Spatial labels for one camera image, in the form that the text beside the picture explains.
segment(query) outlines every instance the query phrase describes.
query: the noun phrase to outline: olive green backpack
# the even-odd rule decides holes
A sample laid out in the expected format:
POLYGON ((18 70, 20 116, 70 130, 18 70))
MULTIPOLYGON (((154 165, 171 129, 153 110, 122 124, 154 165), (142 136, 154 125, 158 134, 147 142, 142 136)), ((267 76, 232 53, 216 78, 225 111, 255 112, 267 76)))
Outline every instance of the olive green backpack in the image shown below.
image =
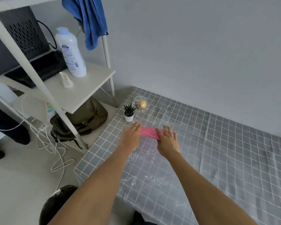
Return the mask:
MULTIPOLYGON (((106 121, 108 113, 101 103, 99 103, 94 97, 90 97, 73 114, 66 112, 66 116, 74 125, 78 133, 83 136, 90 134, 93 130, 101 126, 106 121)), ((51 118, 50 122, 53 125, 51 136, 56 142, 74 140, 79 147, 74 134, 58 114, 51 118)))

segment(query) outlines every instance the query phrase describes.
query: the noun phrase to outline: white plastic bottle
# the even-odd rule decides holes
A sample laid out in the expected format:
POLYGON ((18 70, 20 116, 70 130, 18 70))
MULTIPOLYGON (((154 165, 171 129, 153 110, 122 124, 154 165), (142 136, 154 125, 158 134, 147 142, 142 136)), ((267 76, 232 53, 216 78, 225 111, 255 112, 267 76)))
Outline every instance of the white plastic bottle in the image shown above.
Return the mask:
POLYGON ((83 77, 86 75, 86 67, 83 57, 77 45, 77 38, 67 27, 56 28, 55 35, 56 42, 62 49, 65 62, 71 74, 76 77, 83 77))

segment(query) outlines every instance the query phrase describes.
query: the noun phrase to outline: blue towel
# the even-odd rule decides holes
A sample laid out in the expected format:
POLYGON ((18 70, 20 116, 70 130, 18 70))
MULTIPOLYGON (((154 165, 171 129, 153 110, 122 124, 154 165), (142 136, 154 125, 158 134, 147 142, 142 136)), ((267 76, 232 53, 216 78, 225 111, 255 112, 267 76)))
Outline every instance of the blue towel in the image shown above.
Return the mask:
POLYGON ((95 49, 98 38, 108 35, 101 0, 62 0, 62 5, 83 23, 86 48, 95 49))

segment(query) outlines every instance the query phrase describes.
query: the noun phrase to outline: forearm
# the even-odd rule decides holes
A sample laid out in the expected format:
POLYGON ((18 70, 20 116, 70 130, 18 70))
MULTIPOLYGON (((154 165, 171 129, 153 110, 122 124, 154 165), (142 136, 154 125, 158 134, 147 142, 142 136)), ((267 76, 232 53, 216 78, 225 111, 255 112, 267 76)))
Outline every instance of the forearm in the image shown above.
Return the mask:
POLYGON ((78 188, 49 225, 107 224, 130 151, 115 152, 78 188))
POLYGON ((254 220, 192 168, 178 152, 168 160, 177 174, 200 225, 254 224, 254 220))

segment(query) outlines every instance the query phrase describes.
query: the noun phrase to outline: gray wall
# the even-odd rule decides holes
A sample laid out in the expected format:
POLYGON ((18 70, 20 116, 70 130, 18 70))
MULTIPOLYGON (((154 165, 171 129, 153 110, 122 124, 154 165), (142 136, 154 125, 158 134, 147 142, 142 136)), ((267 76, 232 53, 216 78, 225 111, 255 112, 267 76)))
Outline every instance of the gray wall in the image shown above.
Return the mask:
MULTIPOLYGON (((117 90, 134 85, 281 136, 281 0, 102 2, 117 90)), ((60 1, 33 10, 78 32, 60 1)), ((79 46, 105 64, 101 44, 88 52, 80 34, 79 46)))

